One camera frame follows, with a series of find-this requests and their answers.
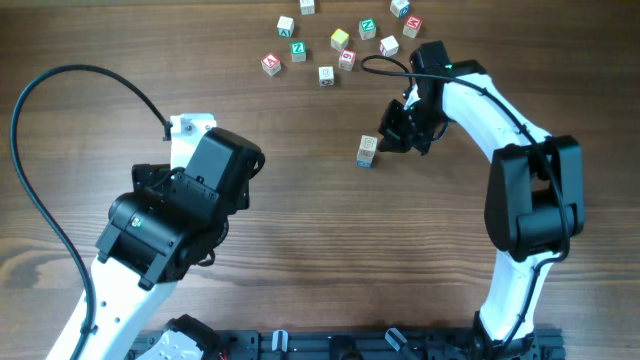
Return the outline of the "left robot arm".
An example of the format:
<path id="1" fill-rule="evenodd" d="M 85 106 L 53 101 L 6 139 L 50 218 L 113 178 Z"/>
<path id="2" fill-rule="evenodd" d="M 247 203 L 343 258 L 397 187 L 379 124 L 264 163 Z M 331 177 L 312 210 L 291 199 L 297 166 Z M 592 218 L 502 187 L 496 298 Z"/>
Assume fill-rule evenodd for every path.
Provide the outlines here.
<path id="1" fill-rule="evenodd" d="M 213 264 L 264 162 L 256 144 L 212 128 L 185 167 L 119 196 L 96 243 L 94 292 L 79 300 L 49 358 L 124 358 L 189 268 Z"/>

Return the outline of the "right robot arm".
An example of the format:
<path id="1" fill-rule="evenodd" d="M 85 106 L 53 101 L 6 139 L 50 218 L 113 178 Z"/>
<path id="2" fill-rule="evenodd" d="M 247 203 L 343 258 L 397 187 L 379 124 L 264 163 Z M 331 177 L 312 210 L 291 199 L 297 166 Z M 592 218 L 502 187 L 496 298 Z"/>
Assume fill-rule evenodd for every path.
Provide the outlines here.
<path id="1" fill-rule="evenodd" d="M 421 44 L 409 62 L 396 73 L 409 86 L 382 117 L 379 151 L 425 155 L 457 123 L 490 162 L 484 222 L 496 261 L 462 349 L 473 359 L 533 354 L 544 281 L 584 228 L 581 147 L 570 135 L 553 136 L 528 121 L 484 67 L 451 61 L 440 41 Z"/>

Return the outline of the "red Y block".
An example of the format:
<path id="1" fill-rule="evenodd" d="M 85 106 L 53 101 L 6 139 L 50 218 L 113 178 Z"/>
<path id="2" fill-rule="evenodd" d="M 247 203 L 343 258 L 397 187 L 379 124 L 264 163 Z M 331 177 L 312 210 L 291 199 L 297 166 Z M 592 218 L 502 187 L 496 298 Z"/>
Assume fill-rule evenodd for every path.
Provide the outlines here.
<path id="1" fill-rule="evenodd" d="M 374 151 L 368 151 L 368 150 L 359 150 L 357 157 L 356 157 L 356 161 L 358 163 L 368 163 L 371 164 L 373 161 L 373 158 L 375 156 L 375 152 Z"/>

